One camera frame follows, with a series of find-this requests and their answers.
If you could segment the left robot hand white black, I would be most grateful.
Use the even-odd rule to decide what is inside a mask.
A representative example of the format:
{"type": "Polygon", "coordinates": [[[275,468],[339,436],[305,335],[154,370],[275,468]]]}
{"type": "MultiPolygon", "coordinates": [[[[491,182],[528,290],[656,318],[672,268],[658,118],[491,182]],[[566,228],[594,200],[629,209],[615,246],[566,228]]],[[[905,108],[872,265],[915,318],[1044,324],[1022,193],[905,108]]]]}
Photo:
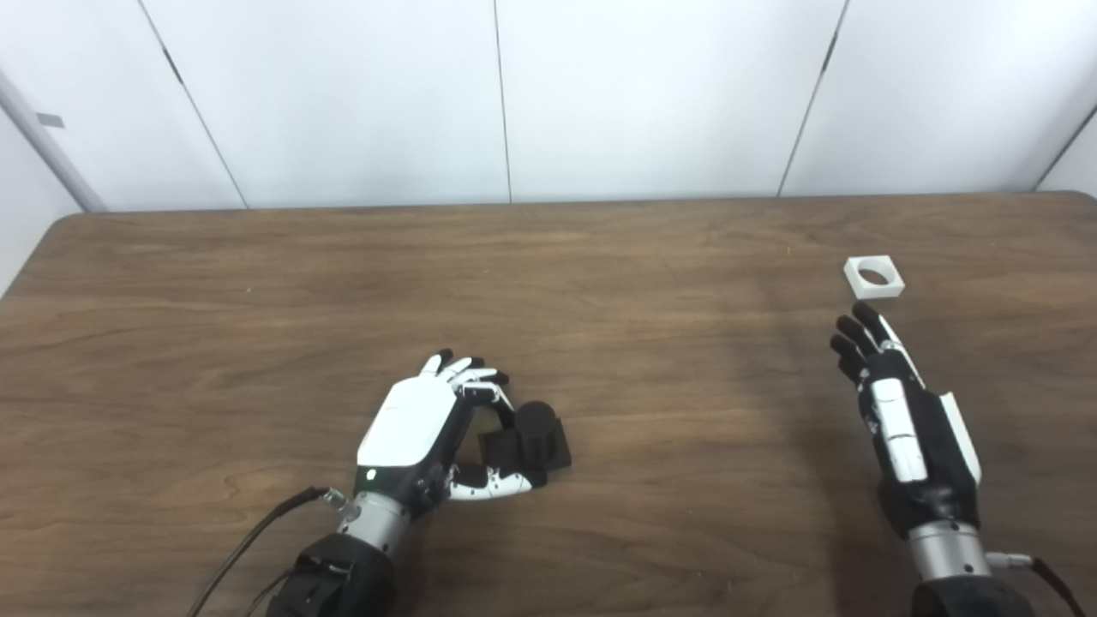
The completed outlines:
{"type": "Polygon", "coordinates": [[[504,429],[516,427],[517,411],[504,386],[509,375],[479,356],[454,358],[441,349],[418,374],[396,382],[381,403],[357,449],[353,495],[376,494],[399,504],[411,520],[459,500],[501,500],[545,487],[544,471],[506,469],[501,462],[474,465],[471,481],[459,480],[456,453],[470,433],[475,410],[493,410],[504,429]]]}

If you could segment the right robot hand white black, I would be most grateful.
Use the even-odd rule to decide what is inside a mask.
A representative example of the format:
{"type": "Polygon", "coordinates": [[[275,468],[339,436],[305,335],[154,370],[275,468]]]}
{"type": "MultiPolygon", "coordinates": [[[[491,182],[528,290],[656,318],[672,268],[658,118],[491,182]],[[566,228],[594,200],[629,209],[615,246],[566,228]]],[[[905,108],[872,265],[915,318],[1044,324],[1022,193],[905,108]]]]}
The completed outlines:
{"type": "Polygon", "coordinates": [[[925,524],[982,524],[982,465],[955,394],[926,386],[908,348],[866,301],[836,319],[830,339],[881,469],[877,495],[893,531],[906,540],[925,524]]]}

